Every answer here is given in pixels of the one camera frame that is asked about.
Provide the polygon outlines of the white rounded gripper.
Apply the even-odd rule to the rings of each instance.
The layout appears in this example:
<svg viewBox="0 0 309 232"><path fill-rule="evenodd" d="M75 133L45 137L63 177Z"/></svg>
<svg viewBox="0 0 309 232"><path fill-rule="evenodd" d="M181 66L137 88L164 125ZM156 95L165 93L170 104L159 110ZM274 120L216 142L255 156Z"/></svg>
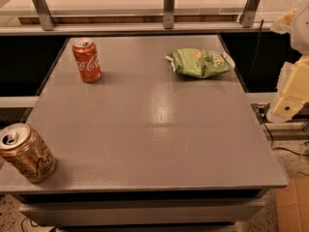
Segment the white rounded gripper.
<svg viewBox="0 0 309 232"><path fill-rule="evenodd" d="M309 54L309 0L280 15L270 26L277 34L291 34L291 47L303 55ZM309 102L309 58L301 57L294 64L285 62L277 93L270 103L269 120L284 123L291 120Z"/></svg>

